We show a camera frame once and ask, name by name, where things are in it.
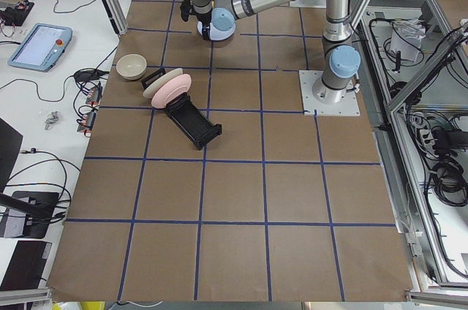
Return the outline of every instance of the tablet screen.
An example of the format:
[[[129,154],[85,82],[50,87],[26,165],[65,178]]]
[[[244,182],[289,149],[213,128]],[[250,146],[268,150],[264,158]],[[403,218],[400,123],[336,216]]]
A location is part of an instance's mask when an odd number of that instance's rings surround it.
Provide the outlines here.
[[[34,66],[41,65],[64,31],[55,27],[39,26],[13,61]]]

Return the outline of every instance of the white bowl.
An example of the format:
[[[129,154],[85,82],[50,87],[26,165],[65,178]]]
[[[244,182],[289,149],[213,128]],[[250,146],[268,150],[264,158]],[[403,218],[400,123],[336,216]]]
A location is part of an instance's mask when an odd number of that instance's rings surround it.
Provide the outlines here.
[[[127,54],[117,61],[117,72],[127,80],[138,80],[146,71],[146,59],[140,54]]]

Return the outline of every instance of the white table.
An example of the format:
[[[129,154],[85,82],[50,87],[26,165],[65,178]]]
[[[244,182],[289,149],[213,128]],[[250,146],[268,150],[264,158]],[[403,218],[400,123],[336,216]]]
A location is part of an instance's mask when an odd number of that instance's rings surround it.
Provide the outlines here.
[[[46,99],[59,99],[62,95],[62,85],[66,77],[82,68],[96,67],[108,53],[118,44],[112,26],[107,18],[101,1],[79,9],[71,14],[56,14],[53,12],[55,0],[30,0],[36,5],[29,14],[25,23],[16,28],[11,40],[21,42],[35,23],[48,23],[59,26],[68,26],[73,30],[73,38],[65,54],[57,64],[48,72],[35,72],[26,69],[13,68],[7,65],[8,58],[15,51],[17,45],[0,45],[0,87],[17,78],[33,80],[39,84],[39,93]],[[59,0],[58,11],[73,10],[87,4],[92,0]],[[119,0],[125,14],[131,0]],[[112,64],[111,55],[100,67],[109,70]],[[73,79],[67,81],[65,97],[61,102],[42,102],[37,98],[35,86],[32,83],[16,82],[0,90],[0,117],[23,135],[22,148],[35,147],[41,151],[49,151],[61,159],[69,160],[81,166],[88,145],[88,139],[83,133],[77,132],[77,116],[73,110],[73,99],[78,92]],[[80,95],[77,105],[84,104],[84,96]],[[45,130],[45,119],[52,111],[58,111],[59,121],[51,129]],[[52,159],[45,154],[20,155],[13,172],[34,164],[35,162]],[[67,188],[73,192],[78,179],[75,168],[67,165]],[[38,165],[12,180],[11,184],[24,184],[29,182],[50,182],[63,184],[64,174],[58,162],[47,162]],[[15,190],[51,191],[60,189],[50,186],[7,187],[6,194]],[[45,266],[43,277],[47,278],[52,268],[53,259],[59,244],[62,226],[60,223],[52,224],[48,228],[44,241],[51,242],[53,247]],[[3,279],[8,263],[17,243],[16,239],[0,238],[0,280]]]

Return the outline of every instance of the pink bowl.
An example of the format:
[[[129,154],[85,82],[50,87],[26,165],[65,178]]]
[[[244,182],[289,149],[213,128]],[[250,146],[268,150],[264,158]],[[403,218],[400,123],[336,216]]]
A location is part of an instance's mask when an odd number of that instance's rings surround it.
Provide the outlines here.
[[[151,105],[157,109],[164,109],[169,102],[187,92],[192,84],[189,74],[182,74],[168,81],[153,96]]]

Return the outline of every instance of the blue tablet frame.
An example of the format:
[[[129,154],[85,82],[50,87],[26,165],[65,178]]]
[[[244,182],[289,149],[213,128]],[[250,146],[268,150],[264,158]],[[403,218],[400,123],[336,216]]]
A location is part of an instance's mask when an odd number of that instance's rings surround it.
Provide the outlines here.
[[[62,41],[61,45],[55,44],[48,52],[44,60],[40,65],[33,65],[33,64],[26,64],[17,61],[17,57],[23,52],[24,48],[27,46],[31,38],[36,34],[39,28],[46,27],[52,29],[61,29],[63,32],[61,33],[60,39]],[[56,26],[56,25],[48,25],[46,23],[37,23],[22,41],[22,43],[18,46],[16,51],[10,56],[8,59],[8,65],[11,67],[20,67],[22,69],[30,69],[36,71],[48,71],[51,67],[55,65],[57,60],[60,58],[61,54],[65,51],[65,48],[68,46],[70,40],[72,39],[73,31],[70,27],[65,26]]]

